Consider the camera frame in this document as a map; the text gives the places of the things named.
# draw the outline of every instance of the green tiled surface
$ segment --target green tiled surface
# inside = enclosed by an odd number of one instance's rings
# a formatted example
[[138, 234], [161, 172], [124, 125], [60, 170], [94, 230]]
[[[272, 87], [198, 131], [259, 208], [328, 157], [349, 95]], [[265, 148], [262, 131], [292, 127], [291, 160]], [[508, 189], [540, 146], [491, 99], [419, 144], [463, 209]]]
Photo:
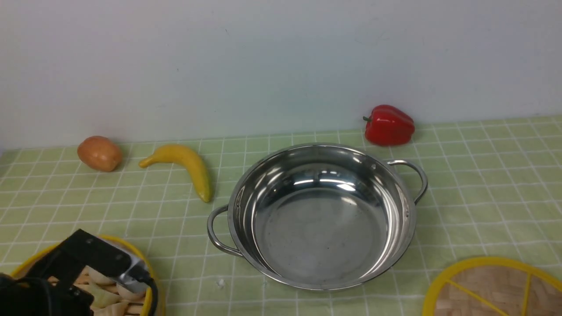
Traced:
[[[209, 212], [226, 204], [243, 174], [268, 152], [341, 142], [377, 157], [420, 164], [429, 190], [404, 257], [364, 286], [297, 291], [264, 278], [206, 236]], [[125, 238], [154, 265], [168, 315], [419, 315], [424, 293], [454, 262], [497, 255], [562, 278], [562, 116], [422, 125], [413, 142], [377, 147], [360, 130], [181, 141], [202, 155], [216, 184], [201, 202], [181, 166], [137, 163], [163, 143], [123, 144], [113, 173], [83, 165], [76, 147], [5, 152], [0, 158], [0, 271], [78, 228]], [[398, 169], [416, 191], [419, 179]], [[215, 230], [229, 240], [226, 217]]]

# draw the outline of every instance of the toy food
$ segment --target toy food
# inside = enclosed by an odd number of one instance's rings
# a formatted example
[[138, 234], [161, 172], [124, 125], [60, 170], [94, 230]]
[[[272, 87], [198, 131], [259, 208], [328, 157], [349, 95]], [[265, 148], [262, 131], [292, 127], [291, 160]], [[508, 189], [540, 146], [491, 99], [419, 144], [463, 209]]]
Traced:
[[152, 155], [141, 160], [139, 167], [146, 168], [158, 162], [176, 163], [184, 166], [191, 176], [193, 187], [203, 202], [211, 201], [212, 190], [209, 173], [199, 155], [191, 148], [180, 144], [167, 144], [157, 148]]
[[78, 158], [92, 169], [110, 172], [121, 163], [123, 154], [108, 138], [91, 136], [78, 146]]
[[391, 105], [379, 105], [363, 119], [367, 121], [365, 138], [375, 145], [404, 145], [415, 132], [412, 118]]

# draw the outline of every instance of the yellow rim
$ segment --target yellow rim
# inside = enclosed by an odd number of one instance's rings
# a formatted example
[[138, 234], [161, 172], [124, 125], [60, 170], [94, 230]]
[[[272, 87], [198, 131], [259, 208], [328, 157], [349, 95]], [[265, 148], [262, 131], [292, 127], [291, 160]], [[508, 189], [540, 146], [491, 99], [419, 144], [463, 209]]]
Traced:
[[[148, 260], [144, 257], [144, 255], [142, 254], [142, 252], [140, 252], [135, 246], [133, 246], [132, 244], [130, 244], [129, 242], [122, 240], [120, 238], [114, 237], [114, 236], [108, 236], [108, 235], [99, 235], [99, 238], [103, 238], [107, 241], [112, 241], [112, 242], [116, 242], [119, 243], [123, 246], [125, 246], [125, 248], [127, 248], [127, 250], [131, 251], [135, 256], [141, 258], [146, 265], [148, 266], [148, 271], [150, 272], [150, 275], [152, 276], [152, 278], [158, 283], [158, 279], [156, 278], [156, 275], [154, 273], [154, 270], [152, 269], [152, 266], [150, 265], [150, 263], [148, 262]], [[24, 263], [22, 263], [19, 267], [17, 267], [12, 273], [11, 276], [12, 277], [16, 277], [17, 275], [19, 275], [25, 268], [27, 268], [28, 266], [34, 264], [37, 260], [39, 260], [40, 258], [42, 258], [44, 255], [46, 255], [47, 253], [49, 253], [50, 251], [52, 251], [57, 245], [52, 245], [38, 253], [36, 253], [35, 255], [31, 256], [28, 260], [26, 260]], [[160, 297], [158, 300], [158, 304], [160, 305], [160, 315], [163, 316], [165, 313], [165, 305], [164, 304], [164, 300], [163, 300], [163, 292], [160, 292]], [[148, 310], [150, 309], [150, 303], [152, 302], [152, 290], [149, 288], [146, 291], [146, 296], [144, 298], [144, 304], [143, 304], [143, 308], [140, 312], [140, 314], [142, 316], [146, 316], [148, 315]]]
[[[551, 276], [550, 274], [535, 268], [531, 265], [524, 264], [520, 261], [511, 260], [507, 258], [501, 257], [478, 257], [478, 258], [471, 258], [466, 259], [456, 264], [448, 267], [445, 269], [429, 286], [429, 290], [425, 295], [424, 305], [423, 305], [423, 316], [433, 316], [433, 312], [435, 311], [435, 304], [437, 303], [437, 298], [439, 297], [439, 293], [443, 286], [447, 283], [456, 286], [457, 288], [461, 289], [462, 291], [466, 292], [468, 295], [474, 297], [475, 299], [479, 300], [480, 302], [490, 305], [490, 303], [483, 298], [479, 297], [478, 295], [466, 290], [463, 287], [458, 287], [455, 282], [451, 281], [451, 278], [458, 273], [476, 267], [482, 267], [484, 265], [500, 265], [503, 267], [519, 269], [528, 273], [527, 277], [527, 284], [525, 286], [525, 298], [523, 302], [523, 310], [527, 310], [527, 300], [529, 295], [529, 288], [531, 286], [531, 276], [538, 277], [552, 285], [555, 289], [562, 292], [562, 282], [558, 281], [555, 277]], [[500, 313], [500, 315], [505, 315], [504, 312], [498, 310], [495, 306], [490, 306], [492, 309]]]

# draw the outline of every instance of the pot handle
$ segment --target pot handle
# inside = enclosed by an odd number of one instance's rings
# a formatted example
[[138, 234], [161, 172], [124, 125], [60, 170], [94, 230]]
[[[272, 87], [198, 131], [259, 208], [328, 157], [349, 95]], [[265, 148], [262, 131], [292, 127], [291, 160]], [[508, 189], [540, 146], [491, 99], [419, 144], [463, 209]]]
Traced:
[[218, 209], [211, 212], [209, 218], [207, 219], [207, 235], [209, 235], [209, 239], [211, 240], [212, 244], [215, 245], [220, 251], [225, 252], [229, 255], [243, 257], [240, 250], [236, 248], [229, 247], [223, 244], [216, 236], [215, 231], [212, 228], [212, 224], [215, 221], [215, 217], [220, 213], [224, 213], [228, 211], [228, 205], [224, 205], [219, 207]]
[[421, 183], [422, 183], [421, 189], [418, 192], [418, 196], [416, 196], [416, 198], [414, 199], [414, 203], [417, 204], [419, 200], [423, 197], [425, 192], [427, 191], [427, 185], [428, 185], [427, 175], [425, 174], [423, 169], [420, 168], [420, 166], [418, 166], [417, 164], [414, 164], [413, 162], [404, 159], [386, 160], [385, 162], [390, 166], [394, 166], [394, 165], [408, 166], [414, 169], [420, 175]]

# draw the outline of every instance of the potato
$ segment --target potato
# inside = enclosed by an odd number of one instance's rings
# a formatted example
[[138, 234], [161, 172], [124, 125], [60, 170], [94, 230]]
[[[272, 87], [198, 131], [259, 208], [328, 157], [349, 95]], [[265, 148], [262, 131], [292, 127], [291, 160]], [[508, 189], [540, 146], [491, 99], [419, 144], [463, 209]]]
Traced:
[[91, 136], [78, 146], [78, 158], [94, 170], [110, 172], [121, 163], [123, 154], [108, 138]]

